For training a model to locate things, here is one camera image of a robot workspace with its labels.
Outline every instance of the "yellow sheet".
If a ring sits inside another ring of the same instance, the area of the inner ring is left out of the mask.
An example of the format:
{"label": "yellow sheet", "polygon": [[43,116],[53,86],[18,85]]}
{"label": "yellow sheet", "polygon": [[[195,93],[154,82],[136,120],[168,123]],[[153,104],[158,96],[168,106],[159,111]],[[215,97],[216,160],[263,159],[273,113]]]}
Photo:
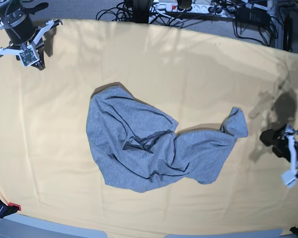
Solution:
{"label": "yellow sheet", "polygon": [[[0,32],[0,47],[7,43]],[[283,185],[288,162],[259,141],[269,124],[298,126],[298,55],[193,31],[81,20],[57,28],[53,50],[42,72],[0,59],[0,198],[20,204],[21,214],[113,238],[298,226],[298,183]],[[106,186],[85,125],[91,94],[113,82],[175,118],[178,131],[219,128],[240,107],[249,137],[213,184],[185,178],[143,194]]]}

